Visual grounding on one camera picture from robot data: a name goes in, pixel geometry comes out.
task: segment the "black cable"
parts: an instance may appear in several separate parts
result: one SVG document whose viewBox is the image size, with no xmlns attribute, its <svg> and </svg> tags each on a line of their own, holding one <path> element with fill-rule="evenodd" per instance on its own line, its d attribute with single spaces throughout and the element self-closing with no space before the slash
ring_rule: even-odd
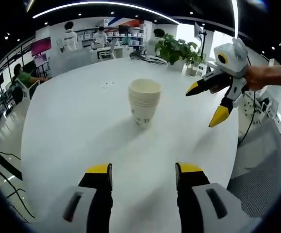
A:
<svg viewBox="0 0 281 233">
<path fill-rule="evenodd" d="M 14 157 L 16 157 L 17 159 L 20 160 L 20 158 L 18 158 L 16 155 L 12 154 L 12 153 L 4 153 L 4 152 L 0 152 L 0 154 L 5 154 L 5 155 L 12 155 Z"/>
<path fill-rule="evenodd" d="M 251 61 L 249 60 L 248 55 L 247 55 L 247 60 L 248 60 L 249 65 L 251 65 Z M 248 128 L 247 128 L 246 133 L 244 134 L 244 137 L 243 137 L 242 140 L 238 143 L 238 146 L 239 146 L 239 145 L 243 142 L 243 140 L 245 139 L 245 137 L 246 137 L 246 135 L 247 135 L 249 129 L 251 128 L 251 125 L 252 125 L 253 121 L 254 121 L 255 112 L 256 112 L 256 109 L 255 109 L 255 106 L 256 106 L 256 105 L 255 105 L 255 100 L 256 100 L 256 92 L 254 91 L 253 116 L 252 116 L 252 120 L 251 120 L 251 122 L 250 122 L 250 124 L 249 124 L 249 126 L 248 126 Z"/>
<path fill-rule="evenodd" d="M 16 194 L 17 194 L 19 200 L 20 200 L 20 202 L 22 202 L 22 204 L 23 204 L 25 210 L 29 213 L 29 215 L 30 215 L 31 217 L 35 218 L 35 216 L 33 216 L 33 215 L 29 212 L 29 210 L 27 209 L 25 203 L 22 201 L 22 198 L 20 198 L 20 196 L 19 196 L 19 194 L 18 194 L 16 188 L 14 187 L 14 185 L 8 180 L 8 178 L 6 178 L 5 175 L 3 175 L 1 172 L 0 172 L 0 175 L 1 175 L 1 176 L 12 186 L 12 188 L 15 190 L 15 192 L 16 192 Z"/>
<path fill-rule="evenodd" d="M 27 219 L 25 219 L 25 218 L 23 217 L 23 215 L 20 214 L 20 212 L 17 210 L 17 208 L 15 208 L 14 205 L 12 205 L 12 207 L 13 207 L 13 208 L 16 210 L 16 212 L 26 221 L 26 223 L 30 223 L 29 221 L 27 221 Z"/>
</svg>

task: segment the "green leaves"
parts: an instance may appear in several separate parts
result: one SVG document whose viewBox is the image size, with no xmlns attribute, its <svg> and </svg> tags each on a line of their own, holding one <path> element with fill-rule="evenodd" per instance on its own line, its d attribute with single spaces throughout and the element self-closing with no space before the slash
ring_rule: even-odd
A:
<svg viewBox="0 0 281 233">
<path fill-rule="evenodd" d="M 164 35 L 163 39 L 164 40 L 157 42 L 155 51 L 157 52 L 159 50 L 160 56 L 171 65 L 180 58 L 185 60 L 188 65 L 202 62 L 198 53 L 193 51 L 197 48 L 197 44 L 194 42 L 186 43 L 185 40 L 175 40 L 170 34 Z"/>
</svg>

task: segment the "potted plant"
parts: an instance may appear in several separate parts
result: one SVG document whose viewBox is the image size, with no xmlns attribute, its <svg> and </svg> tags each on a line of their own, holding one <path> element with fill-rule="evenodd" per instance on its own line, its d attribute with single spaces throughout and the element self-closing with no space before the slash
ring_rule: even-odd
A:
<svg viewBox="0 0 281 233">
<path fill-rule="evenodd" d="M 175 40 L 170 34 L 166 34 L 163 40 L 158 41 L 155 47 L 156 53 L 168 62 L 169 68 L 182 71 L 186 65 L 202 62 L 202 58 L 196 50 L 194 42 L 186 43 L 185 40 Z"/>
</svg>

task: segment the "green shirt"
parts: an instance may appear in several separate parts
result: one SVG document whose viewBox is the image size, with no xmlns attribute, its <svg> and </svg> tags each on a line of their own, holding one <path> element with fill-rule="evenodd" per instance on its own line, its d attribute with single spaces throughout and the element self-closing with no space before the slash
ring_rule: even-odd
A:
<svg viewBox="0 0 281 233">
<path fill-rule="evenodd" d="M 29 88 L 32 84 L 29 82 L 30 74 L 26 72 L 21 72 L 18 75 L 18 79 L 27 87 Z"/>
</svg>

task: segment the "stacked paper cups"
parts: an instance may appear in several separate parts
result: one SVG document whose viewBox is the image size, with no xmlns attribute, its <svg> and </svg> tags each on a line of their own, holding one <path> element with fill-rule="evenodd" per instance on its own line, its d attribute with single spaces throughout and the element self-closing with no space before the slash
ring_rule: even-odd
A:
<svg viewBox="0 0 281 233">
<path fill-rule="evenodd" d="M 149 127 L 160 100 L 161 86 L 151 79 L 137 79 L 129 86 L 129 101 L 135 123 Z"/>
</svg>

